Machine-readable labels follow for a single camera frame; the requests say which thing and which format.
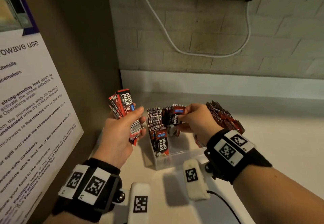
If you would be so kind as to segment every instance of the white countertop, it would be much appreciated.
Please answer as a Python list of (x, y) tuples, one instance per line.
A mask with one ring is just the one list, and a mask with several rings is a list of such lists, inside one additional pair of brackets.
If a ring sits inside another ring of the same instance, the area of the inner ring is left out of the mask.
[[(219, 102), (241, 122), (244, 135), (275, 168), (324, 199), (324, 100), (175, 93), (132, 93), (132, 98), (145, 109), (173, 103)], [(185, 140), (188, 148), (197, 148), (190, 134), (183, 134), (180, 140)], [(148, 136), (140, 140), (120, 176), (125, 189), (136, 181), (150, 183), (150, 223), (237, 223), (228, 207), (214, 195), (208, 201), (189, 202), (182, 166), (155, 171), (149, 143)], [(227, 200), (242, 223), (254, 223), (228, 182), (210, 178), (207, 184)], [(100, 223), (126, 223), (127, 212), (127, 207), (116, 206)]]

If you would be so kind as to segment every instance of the brick-pattern wall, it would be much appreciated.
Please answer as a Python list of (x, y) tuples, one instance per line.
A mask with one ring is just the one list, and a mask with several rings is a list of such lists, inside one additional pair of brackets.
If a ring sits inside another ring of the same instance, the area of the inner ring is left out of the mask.
[[(229, 54), (244, 42), (245, 3), (149, 0), (176, 46)], [(324, 0), (250, 2), (252, 36), (229, 58), (178, 54), (144, 0), (110, 0), (121, 69), (324, 79)]]

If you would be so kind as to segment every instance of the black wrist strap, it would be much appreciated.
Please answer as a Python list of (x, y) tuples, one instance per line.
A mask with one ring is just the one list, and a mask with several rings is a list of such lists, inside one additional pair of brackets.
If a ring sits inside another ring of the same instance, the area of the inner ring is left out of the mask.
[[(84, 177), (82, 178), (73, 199), (59, 197), (52, 210), (53, 215), (60, 214), (66, 211), (73, 214), (81, 219), (90, 222), (99, 222), (102, 213), (112, 211), (114, 204), (112, 204), (112, 198), (114, 192), (122, 188), (122, 181), (119, 178), (120, 170), (106, 162), (100, 161), (95, 158), (86, 160), (83, 165), (89, 166)], [(93, 173), (97, 168), (103, 169), (104, 171), (111, 174), (111, 177), (105, 183), (103, 189), (100, 192), (94, 205), (88, 204), (78, 199), (81, 192), (85, 189), (87, 183), (91, 179)]]
[(208, 141), (206, 147), (204, 153), (209, 159), (214, 178), (231, 184), (247, 165), (272, 167), (254, 145), (236, 131), (219, 131)]

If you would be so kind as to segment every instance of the person's right hand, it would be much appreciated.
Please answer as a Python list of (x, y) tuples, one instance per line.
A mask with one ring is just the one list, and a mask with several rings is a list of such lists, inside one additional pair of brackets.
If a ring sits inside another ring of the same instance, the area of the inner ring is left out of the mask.
[(195, 133), (204, 145), (215, 133), (223, 129), (216, 123), (207, 106), (203, 104), (187, 106), (184, 115), (179, 115), (178, 118), (185, 123), (179, 124), (177, 128), (181, 132)]

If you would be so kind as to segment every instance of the clear plastic container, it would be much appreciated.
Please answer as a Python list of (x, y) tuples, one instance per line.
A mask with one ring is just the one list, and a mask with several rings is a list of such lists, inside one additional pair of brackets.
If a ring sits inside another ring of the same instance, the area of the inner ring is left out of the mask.
[(178, 165), (191, 158), (199, 158), (204, 155), (206, 148), (199, 148), (192, 134), (181, 133), (179, 137), (168, 137), (169, 155), (156, 157), (150, 142), (155, 170), (162, 170)]

